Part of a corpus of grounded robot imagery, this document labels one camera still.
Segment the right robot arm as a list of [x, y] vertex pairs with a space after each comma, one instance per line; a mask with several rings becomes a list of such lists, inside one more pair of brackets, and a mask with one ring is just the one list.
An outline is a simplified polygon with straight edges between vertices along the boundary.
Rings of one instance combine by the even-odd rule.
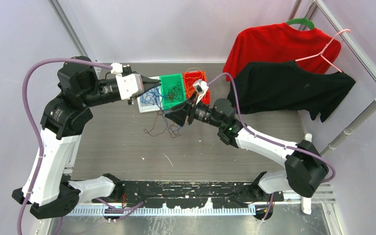
[[236, 110], [227, 99], [220, 98], [210, 107], [191, 98], [171, 108], [165, 117], [179, 126], [198, 120], [217, 127], [217, 135], [226, 145], [258, 153], [281, 165], [283, 170], [262, 172], [254, 180], [252, 194], [258, 201], [286, 190], [312, 197], [329, 173], [314, 145], [306, 140], [282, 141], [260, 133], [243, 125], [235, 115]]

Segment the red plastic bin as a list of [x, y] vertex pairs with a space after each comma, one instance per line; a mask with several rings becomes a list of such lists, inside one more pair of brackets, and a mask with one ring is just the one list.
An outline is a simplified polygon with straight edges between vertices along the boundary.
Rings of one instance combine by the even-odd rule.
[[202, 70], [186, 71], [182, 73], [183, 83], [185, 87], [186, 100], [188, 100], [194, 92], [201, 95], [201, 101], [209, 105], [211, 101], [210, 91], [206, 90], [206, 74]]

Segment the white plastic bin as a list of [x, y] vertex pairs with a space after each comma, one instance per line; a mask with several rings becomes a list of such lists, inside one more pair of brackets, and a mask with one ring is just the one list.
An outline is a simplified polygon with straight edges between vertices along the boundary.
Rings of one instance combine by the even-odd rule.
[[159, 111], [162, 105], [162, 93], [160, 87], [155, 87], [137, 98], [140, 113]]

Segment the green plastic bin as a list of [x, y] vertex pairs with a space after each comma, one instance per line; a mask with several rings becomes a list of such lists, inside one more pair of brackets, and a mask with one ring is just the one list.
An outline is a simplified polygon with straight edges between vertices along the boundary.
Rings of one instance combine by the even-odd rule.
[[185, 87], [181, 73], [161, 75], [162, 105], [164, 109], [171, 109], [186, 100]]

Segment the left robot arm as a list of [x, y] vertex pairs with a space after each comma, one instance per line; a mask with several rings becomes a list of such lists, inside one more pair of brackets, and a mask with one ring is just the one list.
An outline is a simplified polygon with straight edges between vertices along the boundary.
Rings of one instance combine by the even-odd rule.
[[123, 197], [121, 180], [110, 173], [90, 180], [71, 179], [84, 127], [93, 118], [92, 107], [121, 100], [132, 103], [161, 84], [129, 65], [105, 65], [75, 56], [35, 64], [25, 76], [23, 91], [38, 67], [54, 62], [63, 63], [57, 73], [60, 93], [45, 106], [40, 124], [33, 125], [39, 143], [33, 170], [26, 184], [12, 193], [23, 207], [30, 205], [37, 219], [63, 217], [76, 205], [97, 198], [117, 202]]

